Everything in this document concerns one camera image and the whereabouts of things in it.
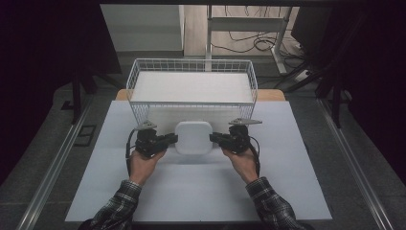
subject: white board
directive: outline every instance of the white board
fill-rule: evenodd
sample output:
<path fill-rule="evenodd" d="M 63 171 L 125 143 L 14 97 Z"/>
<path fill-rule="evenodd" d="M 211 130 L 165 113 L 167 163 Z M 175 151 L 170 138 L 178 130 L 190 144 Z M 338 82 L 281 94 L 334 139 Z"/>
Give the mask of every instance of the white board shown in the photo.
<path fill-rule="evenodd" d="M 289 103 L 257 103 L 253 119 L 263 120 L 249 127 L 260 143 L 260 174 L 292 205 L 297 219 L 331 219 Z M 128 102 L 112 102 L 66 221 L 92 218 L 128 178 L 124 147 L 134 125 Z M 259 220 L 244 187 L 219 148 L 204 155 L 169 148 L 141 192 L 134 220 Z"/>

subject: black device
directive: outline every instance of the black device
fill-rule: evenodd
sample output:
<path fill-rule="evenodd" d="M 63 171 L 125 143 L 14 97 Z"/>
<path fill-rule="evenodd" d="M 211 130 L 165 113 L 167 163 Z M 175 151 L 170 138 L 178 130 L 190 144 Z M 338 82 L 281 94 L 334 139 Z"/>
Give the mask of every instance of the black device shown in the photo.
<path fill-rule="evenodd" d="M 254 148 L 254 146 L 251 144 L 251 139 L 253 137 L 248 135 L 248 127 L 246 125 L 244 125 L 240 119 L 238 121 L 239 121 L 238 124 L 233 123 L 233 122 L 230 123 L 230 124 L 236 124 L 236 125 L 232 125 L 229 127 L 230 134 L 213 132 L 213 134 L 210 134 L 210 141 L 214 142 L 214 143 L 218 143 L 218 145 L 220 147 L 222 147 L 226 150 L 229 150 L 234 154 L 241 154 L 241 153 L 247 151 L 248 149 L 250 149 L 251 152 L 254 154 L 256 172 L 257 172 L 257 175 L 259 176 L 259 171 L 260 171 L 259 143 L 257 142 L 257 144 L 258 144 L 258 151 L 257 151 Z M 251 124 L 257 124 L 257 123 L 260 123 L 260 122 L 254 121 Z"/>
<path fill-rule="evenodd" d="M 134 128 L 128 137 L 128 142 L 126 143 L 125 152 L 125 163 L 127 165 L 128 175 L 131 170 L 131 137 L 134 134 Z M 135 141 L 135 150 L 140 152 L 143 156 L 147 158 L 152 158 L 156 153 L 166 150 L 170 144 L 174 144 L 178 141 L 178 136 L 174 133 L 167 135 L 156 135 L 156 130 L 153 128 L 138 130 L 137 140 Z"/>

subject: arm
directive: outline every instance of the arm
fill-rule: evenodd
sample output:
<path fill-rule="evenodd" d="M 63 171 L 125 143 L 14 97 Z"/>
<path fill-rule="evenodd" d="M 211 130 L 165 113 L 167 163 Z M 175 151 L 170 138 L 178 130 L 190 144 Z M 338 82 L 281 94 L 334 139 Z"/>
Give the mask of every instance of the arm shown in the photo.
<path fill-rule="evenodd" d="M 98 211 L 92 219 L 90 229 L 130 229 L 142 186 L 152 175 L 158 160 L 164 154 L 163 151 L 149 159 L 137 151 L 132 152 L 129 179 L 122 181 L 120 189 Z"/>
<path fill-rule="evenodd" d="M 222 149 L 228 156 L 234 169 L 245 181 L 248 194 L 253 199 L 259 217 L 271 229 L 305 229 L 296 221 L 290 204 L 280 197 L 265 177 L 256 173 L 254 154 L 248 149 L 241 154 L 234 154 Z"/>

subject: white wire basket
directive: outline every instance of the white wire basket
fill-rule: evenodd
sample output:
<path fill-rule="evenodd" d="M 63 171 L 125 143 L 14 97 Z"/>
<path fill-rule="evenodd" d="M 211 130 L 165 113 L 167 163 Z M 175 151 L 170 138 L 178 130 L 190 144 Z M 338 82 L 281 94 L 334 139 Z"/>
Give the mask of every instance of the white wire basket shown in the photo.
<path fill-rule="evenodd" d="M 126 89 L 137 125 L 166 131 L 190 120 L 224 131 L 221 124 L 251 118 L 258 95 L 250 60 L 136 59 Z"/>

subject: plaid shirt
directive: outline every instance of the plaid shirt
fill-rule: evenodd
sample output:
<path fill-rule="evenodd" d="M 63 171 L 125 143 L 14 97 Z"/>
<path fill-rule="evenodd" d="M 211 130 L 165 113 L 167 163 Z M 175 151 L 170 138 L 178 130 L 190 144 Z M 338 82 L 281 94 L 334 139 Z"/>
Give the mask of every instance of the plaid shirt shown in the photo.
<path fill-rule="evenodd" d="M 290 204 L 274 191 L 265 177 L 253 181 L 245 188 L 254 200 L 259 217 L 271 229 L 305 229 L 296 221 Z M 138 184 L 123 180 L 117 193 L 93 218 L 92 229 L 131 229 L 132 214 L 137 208 L 141 189 Z"/>
<path fill-rule="evenodd" d="M 296 221 L 292 206 L 278 195 L 265 177 L 245 187 L 254 200 L 259 217 L 271 229 L 305 229 Z"/>

